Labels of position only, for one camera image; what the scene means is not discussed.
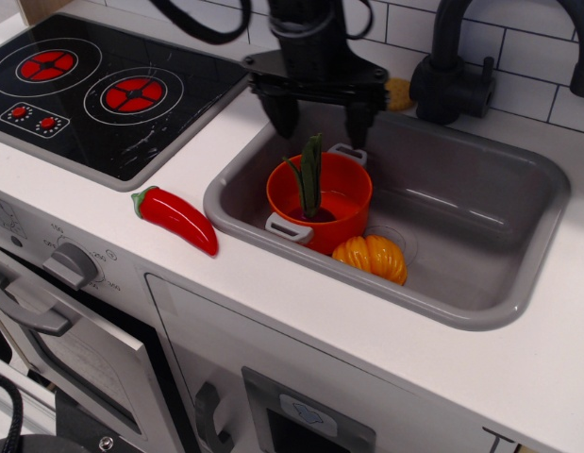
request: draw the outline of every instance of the toy chili pepper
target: toy chili pepper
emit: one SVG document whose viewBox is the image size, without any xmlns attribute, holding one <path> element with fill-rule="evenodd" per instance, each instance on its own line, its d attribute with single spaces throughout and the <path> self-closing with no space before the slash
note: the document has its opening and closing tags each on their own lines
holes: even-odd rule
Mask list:
<svg viewBox="0 0 584 453">
<path fill-rule="evenodd" d="M 177 234 L 212 257 L 218 252 L 216 232 L 209 220 L 182 198 L 151 186 L 132 195 L 142 219 Z"/>
</svg>

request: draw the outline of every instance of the black stovetop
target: black stovetop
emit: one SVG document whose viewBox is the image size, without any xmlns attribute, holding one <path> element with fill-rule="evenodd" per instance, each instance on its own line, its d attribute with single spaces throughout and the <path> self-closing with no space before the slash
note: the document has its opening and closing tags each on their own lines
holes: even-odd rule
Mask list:
<svg viewBox="0 0 584 453">
<path fill-rule="evenodd" d="M 128 190 L 244 76 L 233 61 L 54 15 L 0 47 L 0 141 Z"/>
</svg>

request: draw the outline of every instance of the gray sink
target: gray sink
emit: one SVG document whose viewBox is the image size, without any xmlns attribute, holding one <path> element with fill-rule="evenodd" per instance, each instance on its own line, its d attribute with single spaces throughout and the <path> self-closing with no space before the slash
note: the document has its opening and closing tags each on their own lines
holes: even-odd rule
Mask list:
<svg viewBox="0 0 584 453">
<path fill-rule="evenodd" d="M 264 229 L 266 180 L 310 135 L 347 141 L 343 109 L 303 106 L 290 140 L 265 127 L 209 185 L 204 209 L 223 232 L 451 327 L 487 330 L 526 309 L 567 203 L 565 174 L 540 155 L 393 113 L 364 150 L 374 197 L 365 234 L 403 250 L 401 287 Z"/>
</svg>

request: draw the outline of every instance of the orange squash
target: orange squash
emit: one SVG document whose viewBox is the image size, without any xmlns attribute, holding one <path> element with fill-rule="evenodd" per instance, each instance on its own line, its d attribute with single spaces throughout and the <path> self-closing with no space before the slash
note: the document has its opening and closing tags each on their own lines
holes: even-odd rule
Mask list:
<svg viewBox="0 0 584 453">
<path fill-rule="evenodd" d="M 332 258 L 399 285 L 407 280 L 403 252 L 398 245 L 382 236 L 350 238 L 336 247 Z"/>
</svg>

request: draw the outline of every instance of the green pepper stem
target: green pepper stem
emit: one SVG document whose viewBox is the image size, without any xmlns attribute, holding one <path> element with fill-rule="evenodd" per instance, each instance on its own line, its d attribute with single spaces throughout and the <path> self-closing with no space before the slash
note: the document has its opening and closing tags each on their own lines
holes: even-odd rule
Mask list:
<svg viewBox="0 0 584 453">
<path fill-rule="evenodd" d="M 140 219 L 142 218 L 142 214 L 141 214 L 142 201 L 144 200 L 145 196 L 147 195 L 147 192 L 151 191 L 152 189 L 158 189 L 158 186 L 149 186 L 144 191 L 142 191 L 140 193 L 133 193 L 131 195 L 132 201 L 134 201 L 134 211 L 136 212 L 136 214 L 139 216 Z"/>
</svg>

